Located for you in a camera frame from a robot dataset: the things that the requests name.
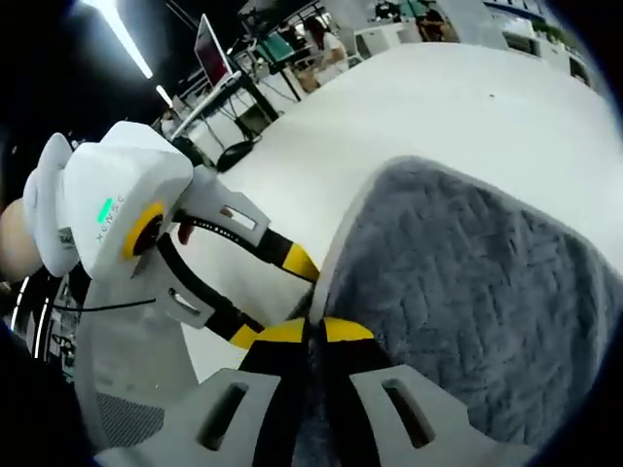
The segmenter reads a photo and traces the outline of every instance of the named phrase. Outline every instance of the yellow accent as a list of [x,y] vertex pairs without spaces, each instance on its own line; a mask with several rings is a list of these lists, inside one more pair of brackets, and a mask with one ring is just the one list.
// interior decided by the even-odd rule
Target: yellow accent
[[310,258],[310,255],[298,243],[293,243],[285,257],[282,266],[285,270],[294,272],[305,279],[315,282],[320,275],[318,268]]
[[122,256],[125,260],[129,260],[134,257],[134,245],[138,240],[138,237],[142,234],[143,230],[147,227],[147,224],[151,222],[153,218],[159,214],[164,215],[165,207],[159,201],[151,203],[147,209],[145,209],[138,220],[134,223],[134,227],[131,228],[126,236],[126,242],[122,250]]
[[238,332],[234,334],[230,342],[236,347],[246,348],[248,350],[256,338],[257,333],[245,324],[238,329]]
[[360,324],[339,318],[324,318],[328,342],[363,341],[373,339],[374,335]]
[[256,341],[301,342],[303,340],[304,318],[286,321],[283,324],[267,328],[260,333]]

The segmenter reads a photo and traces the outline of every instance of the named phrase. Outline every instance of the desk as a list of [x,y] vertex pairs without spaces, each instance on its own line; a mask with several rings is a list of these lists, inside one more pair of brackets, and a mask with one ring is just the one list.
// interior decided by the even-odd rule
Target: desk
[[[405,155],[535,207],[623,272],[623,143],[613,114],[583,84],[520,54],[427,43],[373,57],[292,108],[221,180],[321,265],[367,177]],[[282,320],[306,289],[212,233],[177,246],[206,283],[264,323]],[[199,380],[243,354],[206,329],[183,332]]]

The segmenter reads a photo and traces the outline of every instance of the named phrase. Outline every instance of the monitor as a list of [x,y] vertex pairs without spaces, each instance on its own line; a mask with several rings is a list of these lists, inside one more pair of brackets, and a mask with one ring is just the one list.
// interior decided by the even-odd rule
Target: monitor
[[199,25],[197,41],[195,42],[195,55],[213,88],[234,74],[206,15],[202,15],[202,21]]

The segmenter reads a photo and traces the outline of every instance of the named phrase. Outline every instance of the ceiling light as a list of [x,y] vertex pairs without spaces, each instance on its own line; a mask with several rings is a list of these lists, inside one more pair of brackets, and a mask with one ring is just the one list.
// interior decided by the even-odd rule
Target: ceiling light
[[141,55],[140,50],[134,44],[131,36],[124,25],[124,22],[121,21],[121,17],[119,16],[119,12],[117,11],[116,1],[115,0],[83,0],[86,5],[89,5],[95,9],[97,9],[106,19],[108,25],[113,30],[117,38],[121,41],[121,44],[124,46],[129,56],[132,57],[134,63],[138,65],[140,71],[143,72],[145,78],[148,80],[154,76],[151,68]]
[[156,91],[158,92],[158,94],[161,96],[161,98],[166,102],[166,104],[169,107],[173,107],[173,101],[171,100],[171,98],[166,93],[165,88],[163,88],[162,86],[158,85],[158,86],[156,86]]

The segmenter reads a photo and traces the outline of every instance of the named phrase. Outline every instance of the fluorescent light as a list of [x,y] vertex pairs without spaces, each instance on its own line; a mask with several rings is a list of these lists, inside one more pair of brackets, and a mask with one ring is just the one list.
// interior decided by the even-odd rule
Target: fluorescent light
[[156,86],[156,91],[158,92],[158,94],[161,96],[162,99],[165,100],[166,104],[169,107],[173,107],[173,101],[171,100],[171,98],[168,96],[168,94],[165,91],[165,88],[163,88],[160,85]]
[[121,41],[122,46],[126,49],[129,56],[132,57],[134,63],[138,65],[140,71],[143,72],[145,78],[148,80],[154,76],[151,68],[141,55],[140,50],[134,44],[131,36],[124,25],[124,22],[121,21],[121,17],[119,16],[119,12],[115,6],[115,0],[83,0],[85,4],[90,5],[97,9],[103,16],[104,19],[108,22],[108,25],[111,27],[117,38]]
[[28,281],[30,280],[30,276],[26,277],[21,283],[21,288],[19,289],[18,299],[16,301],[16,307],[13,308],[13,317],[11,318],[11,331],[16,330],[16,324],[18,323],[18,313],[19,313],[19,304],[21,303],[21,295],[23,291],[26,290],[26,285],[28,285]]
[[46,298],[46,302],[43,304],[43,309],[41,310],[41,318],[39,319],[39,327],[37,328],[37,339],[35,341],[35,358],[40,358],[39,347],[41,345],[41,334],[43,333],[43,325],[46,322],[46,311],[48,311],[49,302],[50,301]]

